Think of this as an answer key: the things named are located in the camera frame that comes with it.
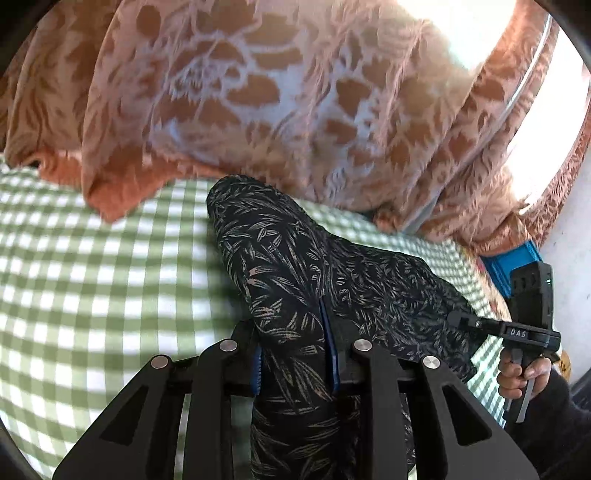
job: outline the checkered bedsheet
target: checkered bedsheet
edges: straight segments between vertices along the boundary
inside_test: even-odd
[[[198,355],[247,315],[207,220],[212,184],[177,181],[108,225],[78,192],[34,170],[0,173],[0,418],[43,477],[153,355]],[[336,235],[425,259],[492,315],[453,242],[385,235],[361,215],[300,204]],[[469,387],[501,421],[499,349],[493,339],[479,349]],[[247,401],[236,403],[233,422],[237,478],[246,478]],[[181,433],[177,465],[183,442]]]

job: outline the human hand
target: human hand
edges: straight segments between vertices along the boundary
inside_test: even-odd
[[[511,363],[511,350],[508,348],[503,349],[501,361],[499,362],[500,373],[496,378],[499,384],[499,395],[516,400],[521,397],[521,389],[527,385],[527,381],[534,378],[534,390],[531,396],[531,398],[534,398],[548,385],[550,369],[552,369],[550,360],[540,357],[534,360],[525,369],[525,374],[522,375],[521,366]]]

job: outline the folded fabric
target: folded fabric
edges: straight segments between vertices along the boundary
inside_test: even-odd
[[[333,398],[324,320],[419,361],[436,355],[464,381],[485,337],[448,327],[466,299],[420,258],[356,245],[315,223],[293,199],[245,176],[207,197],[223,263],[261,336],[262,388],[251,427],[256,478],[356,478],[360,405]],[[407,462],[414,453],[406,419]]]

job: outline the metal screw head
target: metal screw head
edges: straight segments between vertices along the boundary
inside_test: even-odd
[[[359,350],[360,352],[369,352],[372,347],[371,342],[363,338],[358,338],[357,340],[355,340],[353,346],[356,350]]]
[[[222,352],[233,352],[237,348],[238,344],[231,339],[224,340],[222,343],[220,343],[220,350]]]
[[[427,368],[430,368],[431,370],[435,370],[439,368],[441,362],[436,356],[427,355],[425,358],[423,358],[423,365]]]
[[[168,365],[168,358],[164,355],[155,356],[150,362],[150,365],[152,365],[152,368],[156,369],[164,368]]]

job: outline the white wall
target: white wall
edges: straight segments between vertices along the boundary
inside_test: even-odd
[[[591,368],[591,149],[540,253],[552,265],[554,322],[576,382]]]

